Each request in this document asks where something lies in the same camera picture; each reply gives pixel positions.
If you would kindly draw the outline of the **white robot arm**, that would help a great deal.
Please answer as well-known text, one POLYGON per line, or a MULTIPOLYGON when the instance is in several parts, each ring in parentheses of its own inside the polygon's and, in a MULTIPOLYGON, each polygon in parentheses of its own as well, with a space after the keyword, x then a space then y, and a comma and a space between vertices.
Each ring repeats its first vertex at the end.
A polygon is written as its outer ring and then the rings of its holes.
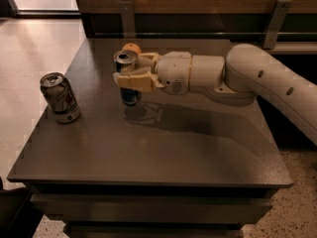
POLYGON ((235 45, 221 57, 161 56, 127 44, 114 54, 114 63, 113 78, 126 105, 157 89, 172 95, 198 93, 232 106, 249 105, 260 96, 317 144, 317 85, 256 46, 235 45))

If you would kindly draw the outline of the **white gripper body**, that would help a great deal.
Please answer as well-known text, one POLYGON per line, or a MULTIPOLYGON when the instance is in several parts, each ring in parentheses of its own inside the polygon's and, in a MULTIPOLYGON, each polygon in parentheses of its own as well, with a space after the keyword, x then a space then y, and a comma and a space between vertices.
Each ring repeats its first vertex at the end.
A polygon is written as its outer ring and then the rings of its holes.
POLYGON ((189 52, 170 52, 158 60, 156 73, 165 93, 185 95, 188 92, 191 62, 189 52))

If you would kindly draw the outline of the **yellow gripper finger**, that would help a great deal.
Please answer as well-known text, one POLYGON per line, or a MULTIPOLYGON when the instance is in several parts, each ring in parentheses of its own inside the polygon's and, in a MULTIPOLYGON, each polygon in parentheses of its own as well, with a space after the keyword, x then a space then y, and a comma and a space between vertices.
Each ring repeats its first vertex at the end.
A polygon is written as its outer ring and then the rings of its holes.
POLYGON ((161 58, 158 53, 141 53, 138 56, 137 68, 148 67, 153 71, 161 58))
POLYGON ((164 88, 159 76, 152 73, 149 67, 142 67, 133 71, 115 72, 113 78, 118 86, 141 92, 153 92, 157 88, 164 88))

